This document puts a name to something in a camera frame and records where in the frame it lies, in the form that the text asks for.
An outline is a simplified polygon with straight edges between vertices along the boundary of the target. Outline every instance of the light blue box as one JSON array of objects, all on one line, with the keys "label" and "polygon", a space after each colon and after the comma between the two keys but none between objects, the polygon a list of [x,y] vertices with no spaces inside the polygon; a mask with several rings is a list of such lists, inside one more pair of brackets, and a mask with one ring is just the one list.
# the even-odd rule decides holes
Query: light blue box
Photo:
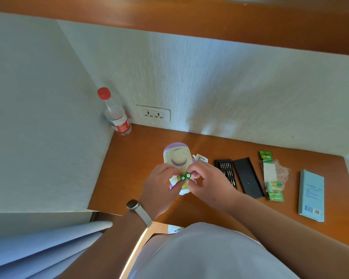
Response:
[{"label": "light blue box", "polygon": [[325,178],[306,170],[300,172],[298,214],[325,221]]}]

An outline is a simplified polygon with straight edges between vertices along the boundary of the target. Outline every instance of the plastic water bottle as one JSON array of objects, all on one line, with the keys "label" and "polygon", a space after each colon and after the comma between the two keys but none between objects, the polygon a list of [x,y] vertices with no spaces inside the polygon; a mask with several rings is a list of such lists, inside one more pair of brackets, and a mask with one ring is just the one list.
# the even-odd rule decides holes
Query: plastic water bottle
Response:
[{"label": "plastic water bottle", "polygon": [[115,132],[120,135],[129,134],[132,131],[132,125],[128,121],[124,108],[121,105],[116,105],[110,99],[110,90],[102,87],[98,89],[97,94],[106,103],[105,117],[112,124]]}]

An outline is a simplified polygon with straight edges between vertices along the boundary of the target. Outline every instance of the red bottle cap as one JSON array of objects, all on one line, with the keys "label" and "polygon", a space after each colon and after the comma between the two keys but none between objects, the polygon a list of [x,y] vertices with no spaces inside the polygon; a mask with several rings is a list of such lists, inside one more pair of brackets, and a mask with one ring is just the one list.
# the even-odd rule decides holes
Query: red bottle cap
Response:
[{"label": "red bottle cap", "polygon": [[99,88],[97,90],[98,97],[100,97],[102,100],[106,101],[111,97],[110,90],[106,87]]}]

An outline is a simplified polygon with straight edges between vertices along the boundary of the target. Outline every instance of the electrical outlet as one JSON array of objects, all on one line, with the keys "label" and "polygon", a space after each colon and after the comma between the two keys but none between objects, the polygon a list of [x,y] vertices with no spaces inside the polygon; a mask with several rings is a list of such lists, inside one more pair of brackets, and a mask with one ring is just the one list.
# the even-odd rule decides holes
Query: electrical outlet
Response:
[{"label": "electrical outlet", "polygon": [[171,120],[171,111],[167,108],[149,107],[136,105],[137,114],[140,117],[157,119],[161,121]]}]

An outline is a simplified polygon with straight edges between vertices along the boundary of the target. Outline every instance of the smartwatch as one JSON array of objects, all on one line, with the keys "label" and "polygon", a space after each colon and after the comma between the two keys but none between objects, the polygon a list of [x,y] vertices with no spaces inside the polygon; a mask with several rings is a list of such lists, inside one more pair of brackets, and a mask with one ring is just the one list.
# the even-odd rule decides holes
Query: smartwatch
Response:
[{"label": "smartwatch", "polygon": [[130,211],[135,211],[145,222],[147,228],[149,228],[151,224],[153,224],[153,221],[151,220],[150,216],[147,214],[147,212],[143,209],[143,207],[140,205],[138,201],[130,200],[129,202],[127,202],[127,208]]}]

